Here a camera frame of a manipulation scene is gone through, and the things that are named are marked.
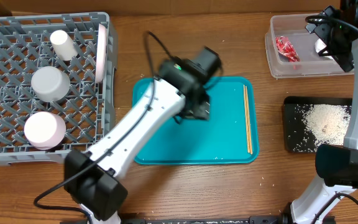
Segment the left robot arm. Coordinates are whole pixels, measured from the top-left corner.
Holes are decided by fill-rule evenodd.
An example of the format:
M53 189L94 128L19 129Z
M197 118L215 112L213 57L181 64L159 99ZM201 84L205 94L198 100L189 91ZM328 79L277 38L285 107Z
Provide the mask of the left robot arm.
M206 84L222 67L205 47L193 60L164 60L138 102L109 133L87 151L72 150L64 161L64 189L90 223L114 223L128 191L120 183L131 162L171 118L209 119Z

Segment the grey bowl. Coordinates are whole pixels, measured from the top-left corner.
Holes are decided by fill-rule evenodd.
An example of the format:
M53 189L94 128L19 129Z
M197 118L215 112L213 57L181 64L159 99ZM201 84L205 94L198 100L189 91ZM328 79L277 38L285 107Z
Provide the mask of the grey bowl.
M70 79L55 67L42 67L32 75L31 87L37 98L44 102L60 101L70 89Z

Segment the large white plate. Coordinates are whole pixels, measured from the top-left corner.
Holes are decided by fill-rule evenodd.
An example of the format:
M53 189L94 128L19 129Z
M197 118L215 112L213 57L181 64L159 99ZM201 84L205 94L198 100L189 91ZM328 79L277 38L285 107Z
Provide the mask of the large white plate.
M101 83L104 79L107 48L107 29L104 25L98 26L98 41L96 50L95 82Z

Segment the pink bowl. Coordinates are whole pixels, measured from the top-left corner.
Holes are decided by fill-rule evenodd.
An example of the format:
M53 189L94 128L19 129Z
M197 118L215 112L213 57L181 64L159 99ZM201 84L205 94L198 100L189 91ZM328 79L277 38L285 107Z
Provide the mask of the pink bowl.
M64 120L53 113L41 111L30 116L24 125L24 135L32 146L48 150L58 146L66 133Z

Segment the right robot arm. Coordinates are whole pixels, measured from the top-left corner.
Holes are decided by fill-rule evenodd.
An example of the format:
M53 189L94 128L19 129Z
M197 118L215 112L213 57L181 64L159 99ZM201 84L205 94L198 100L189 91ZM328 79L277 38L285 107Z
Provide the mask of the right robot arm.
M325 47L319 56L330 56L345 71L354 72L351 117L342 146L322 144L316 151L316 176L277 218L278 223L334 223L327 214L344 198L358 205L358 0L341 1L305 19Z

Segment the red snack wrapper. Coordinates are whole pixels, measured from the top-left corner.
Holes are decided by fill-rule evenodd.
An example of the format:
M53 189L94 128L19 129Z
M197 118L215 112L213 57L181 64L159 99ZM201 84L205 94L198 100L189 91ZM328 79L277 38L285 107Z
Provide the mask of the red snack wrapper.
M288 37L280 36L275 38L275 43L278 49L278 52L288 59L289 62L299 62L300 58L291 44Z

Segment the white tissue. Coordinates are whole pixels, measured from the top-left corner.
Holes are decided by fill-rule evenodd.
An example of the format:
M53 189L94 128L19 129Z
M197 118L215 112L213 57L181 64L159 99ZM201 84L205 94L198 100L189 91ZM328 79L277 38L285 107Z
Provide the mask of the white tissue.
M320 51L322 51L324 48L326 47L325 43L321 40L318 39L315 44L314 44L314 49L316 51L316 53L318 54ZM328 58L329 60L333 60L332 56L329 55L324 55L325 58Z

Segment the white cup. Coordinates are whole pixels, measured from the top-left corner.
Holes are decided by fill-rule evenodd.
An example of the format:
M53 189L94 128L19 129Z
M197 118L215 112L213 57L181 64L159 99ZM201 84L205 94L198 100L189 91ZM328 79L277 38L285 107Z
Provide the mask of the white cup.
M73 39L64 31L56 30L50 35L52 47L60 60L69 61L78 55Z

